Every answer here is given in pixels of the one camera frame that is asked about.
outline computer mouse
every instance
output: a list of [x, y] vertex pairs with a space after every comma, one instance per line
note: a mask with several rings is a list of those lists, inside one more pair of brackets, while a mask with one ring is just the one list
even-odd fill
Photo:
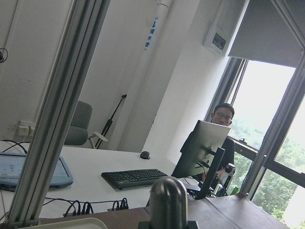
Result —
[[140, 158], [143, 158], [143, 159], [150, 159], [149, 152], [143, 151], [143, 152], [140, 154]]

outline white wall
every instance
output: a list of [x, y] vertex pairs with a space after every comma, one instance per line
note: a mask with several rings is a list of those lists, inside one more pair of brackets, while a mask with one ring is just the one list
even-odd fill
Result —
[[[155, 0], [111, 0], [80, 95], [93, 108], [90, 132], [103, 129], [127, 94], [156, 12]], [[122, 105], [106, 135], [110, 141]]]
[[120, 140], [119, 150], [141, 152], [185, 42], [198, 3], [199, 0], [172, 1], [136, 105]]
[[[164, 154], [174, 163], [197, 120], [204, 119], [228, 62], [227, 56], [219, 56], [202, 45], [219, 5], [220, 1], [200, 1], [144, 145], [144, 150]], [[231, 1], [217, 25], [232, 34], [243, 5], [243, 0]]]
[[[233, 3], [232, 14], [238, 9], [235, 5], [243, 2], [227, 1]], [[9, 59], [0, 66], [0, 134], [8, 139], [14, 137], [20, 120], [37, 119], [71, 1], [18, 2], [26, 4], [21, 4], [14, 18], [6, 46]], [[204, 117], [227, 62], [202, 46], [219, 5], [220, 0], [173, 0], [133, 113], [122, 139], [116, 139], [119, 150], [141, 151], [152, 127], [145, 146], [171, 157], [195, 120]], [[90, 132], [102, 130], [128, 92], [156, 11], [155, 0], [111, 0], [80, 95], [80, 100], [93, 107]], [[222, 20], [219, 25], [231, 31], [230, 23]], [[106, 136], [110, 141], [121, 107]]]
[[19, 121], [35, 123], [51, 75], [71, 0], [0, 0], [0, 139], [15, 136]]

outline pipe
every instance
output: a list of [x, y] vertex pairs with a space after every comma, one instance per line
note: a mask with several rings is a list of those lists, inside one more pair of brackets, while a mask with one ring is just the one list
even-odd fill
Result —
[[35, 226], [99, 38], [110, 0], [76, 0], [5, 228]]
[[109, 150], [117, 150], [119, 144], [122, 139], [122, 135], [127, 126], [127, 123], [130, 119], [132, 110], [134, 109], [136, 100], [139, 95], [139, 91], [143, 84], [143, 80], [147, 74], [147, 70], [151, 63], [151, 59], [159, 40], [163, 25], [165, 23], [165, 19], [167, 13], [169, 11], [172, 0], [159, 0], [158, 11], [156, 17], [153, 21], [152, 27], [149, 31], [147, 40], [145, 42], [144, 50], [142, 56], [140, 58], [139, 65], [135, 72], [134, 78], [132, 79], [132, 84], [128, 91], [128, 97], [126, 98], [124, 105], [121, 110], [120, 117], [115, 125], [113, 130], [113, 134], [111, 136], [111, 141], [109, 142], [108, 149]]

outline electrical outlet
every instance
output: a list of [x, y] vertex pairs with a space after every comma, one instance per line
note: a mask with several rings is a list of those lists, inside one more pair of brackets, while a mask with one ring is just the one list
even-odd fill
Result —
[[33, 136], [34, 135], [34, 131], [35, 131], [35, 127], [34, 126], [30, 126], [29, 136]]
[[203, 43], [206, 48], [219, 55], [225, 55], [228, 44], [227, 36], [217, 26], [210, 27]]
[[18, 127], [18, 135], [19, 136], [28, 136], [30, 128], [26, 125], [19, 125]]

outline blue tablet case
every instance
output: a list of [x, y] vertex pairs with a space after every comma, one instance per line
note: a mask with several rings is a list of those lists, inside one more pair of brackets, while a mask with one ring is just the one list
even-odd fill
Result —
[[[0, 153], [0, 187], [15, 189], [26, 154]], [[59, 157], [50, 187], [66, 187], [73, 183], [73, 176], [62, 157]]]

